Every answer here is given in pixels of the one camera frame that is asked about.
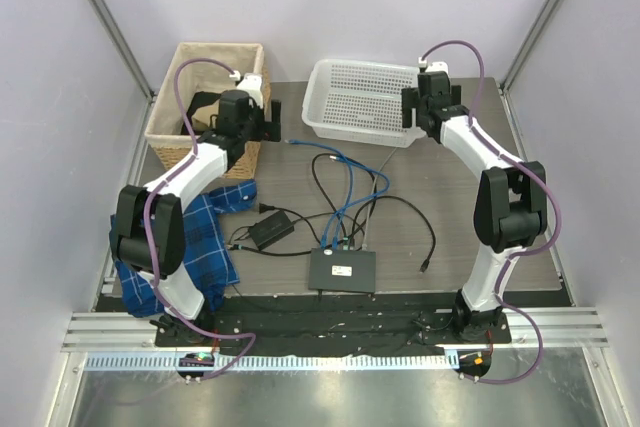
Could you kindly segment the black network switch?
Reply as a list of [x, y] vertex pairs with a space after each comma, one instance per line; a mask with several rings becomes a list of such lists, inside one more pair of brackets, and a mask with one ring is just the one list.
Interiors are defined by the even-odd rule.
[[310, 253], [308, 288], [317, 291], [373, 294], [375, 252], [316, 248]]

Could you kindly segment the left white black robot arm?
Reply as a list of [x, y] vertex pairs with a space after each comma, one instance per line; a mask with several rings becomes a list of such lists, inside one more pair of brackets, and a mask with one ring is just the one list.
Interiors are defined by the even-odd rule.
[[182, 160], [146, 185], [127, 185], [119, 192], [110, 233], [112, 257], [147, 281], [190, 345], [218, 335], [205, 296], [185, 266], [184, 212], [204, 187], [234, 167], [248, 143], [281, 141], [281, 115], [277, 99], [264, 107], [256, 90], [227, 90], [220, 95], [212, 127], [197, 135], [186, 125], [191, 146]]

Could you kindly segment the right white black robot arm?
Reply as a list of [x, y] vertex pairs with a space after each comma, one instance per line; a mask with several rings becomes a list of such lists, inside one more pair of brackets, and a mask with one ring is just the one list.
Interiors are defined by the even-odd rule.
[[484, 130], [471, 123], [461, 87], [443, 70], [422, 68], [417, 85], [401, 93], [402, 126], [417, 127], [453, 152], [478, 180], [473, 227], [480, 246], [472, 272], [457, 292], [451, 329], [472, 342], [500, 323], [503, 292], [518, 257], [547, 228], [545, 180], [538, 162], [511, 158]]

